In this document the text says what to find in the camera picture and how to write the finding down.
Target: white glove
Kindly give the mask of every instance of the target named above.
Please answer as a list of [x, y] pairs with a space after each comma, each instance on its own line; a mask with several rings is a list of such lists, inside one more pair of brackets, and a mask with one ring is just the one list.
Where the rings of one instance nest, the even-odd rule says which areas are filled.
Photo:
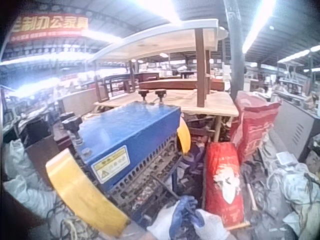
[[174, 238], [181, 227], [187, 210], [195, 209], [197, 200], [193, 196], [182, 196], [175, 205], [164, 206], [158, 213], [154, 223], [146, 229], [158, 240], [170, 240]]
[[164, 206], [158, 213], [154, 223], [146, 229], [158, 240], [170, 240], [169, 229], [172, 223], [172, 218], [179, 201], [174, 206], [167, 208]]
[[197, 209], [196, 215], [201, 215], [204, 220], [204, 226], [199, 227], [196, 222], [193, 222], [193, 226], [196, 234], [201, 240], [226, 240], [230, 232], [224, 228], [221, 217], [211, 214], [202, 209]]

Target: gray machine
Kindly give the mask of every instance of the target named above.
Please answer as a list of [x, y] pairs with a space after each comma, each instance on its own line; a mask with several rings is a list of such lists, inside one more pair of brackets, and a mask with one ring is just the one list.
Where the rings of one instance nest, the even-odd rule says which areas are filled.
[[283, 99], [273, 129], [287, 150], [303, 163], [310, 138], [320, 133], [320, 117]]

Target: plastic bag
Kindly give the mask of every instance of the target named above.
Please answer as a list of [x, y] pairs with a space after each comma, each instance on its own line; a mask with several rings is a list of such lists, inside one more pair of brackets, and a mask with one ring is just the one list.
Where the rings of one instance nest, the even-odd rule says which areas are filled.
[[225, 227], [244, 220], [239, 160], [231, 142], [207, 147], [205, 210], [220, 216]]
[[9, 179], [22, 176], [29, 188], [36, 190], [52, 191], [35, 169], [21, 139], [13, 140], [4, 146], [4, 172]]
[[4, 182], [3, 187], [19, 203], [43, 219], [46, 218], [48, 211], [54, 207], [57, 197], [56, 191], [29, 188], [26, 179], [21, 175]]
[[242, 163], [256, 151], [268, 130], [273, 127], [281, 103], [270, 103], [261, 97], [239, 91], [235, 105], [239, 116], [232, 121], [230, 137]]

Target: red sack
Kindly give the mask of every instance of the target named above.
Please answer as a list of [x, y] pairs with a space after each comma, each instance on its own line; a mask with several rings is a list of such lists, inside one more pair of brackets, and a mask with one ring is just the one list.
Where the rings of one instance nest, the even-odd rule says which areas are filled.
[[229, 133], [242, 163], [256, 151], [268, 130], [273, 127], [281, 103], [267, 102], [261, 97], [239, 91], [235, 105], [239, 116], [233, 119]]
[[205, 210], [222, 218], [225, 227], [244, 221], [237, 151], [231, 142], [207, 147]]

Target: warning label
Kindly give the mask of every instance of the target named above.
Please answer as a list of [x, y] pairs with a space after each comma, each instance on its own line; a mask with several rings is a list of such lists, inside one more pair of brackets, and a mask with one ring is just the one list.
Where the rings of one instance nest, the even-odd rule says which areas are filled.
[[130, 164], [127, 146], [124, 145], [108, 156], [91, 165], [91, 168], [101, 184], [119, 173]]

